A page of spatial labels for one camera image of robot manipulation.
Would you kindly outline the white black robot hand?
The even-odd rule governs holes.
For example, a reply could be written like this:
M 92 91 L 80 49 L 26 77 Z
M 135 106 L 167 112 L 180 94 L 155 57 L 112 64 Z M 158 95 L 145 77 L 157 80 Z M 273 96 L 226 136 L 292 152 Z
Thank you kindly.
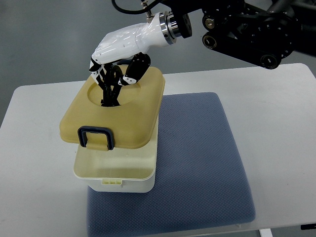
M 176 33 L 172 29 L 171 17 L 157 13 L 148 23 L 139 23 L 124 27 L 104 36 L 91 55 L 91 77 L 101 85 L 105 78 L 105 65 L 120 59 L 127 59 L 138 53 L 146 53 L 150 47 L 166 47 L 176 42 Z

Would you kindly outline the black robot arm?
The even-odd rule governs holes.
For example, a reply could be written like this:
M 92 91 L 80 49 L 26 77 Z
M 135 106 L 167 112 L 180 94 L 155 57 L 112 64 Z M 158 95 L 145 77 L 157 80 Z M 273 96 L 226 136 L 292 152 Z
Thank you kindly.
M 208 49 L 266 68 L 298 51 L 316 54 L 316 3 L 313 0 L 275 0 L 263 10 L 243 0 L 165 0 L 162 16 L 168 39 L 192 35 L 189 13 L 202 10 Z

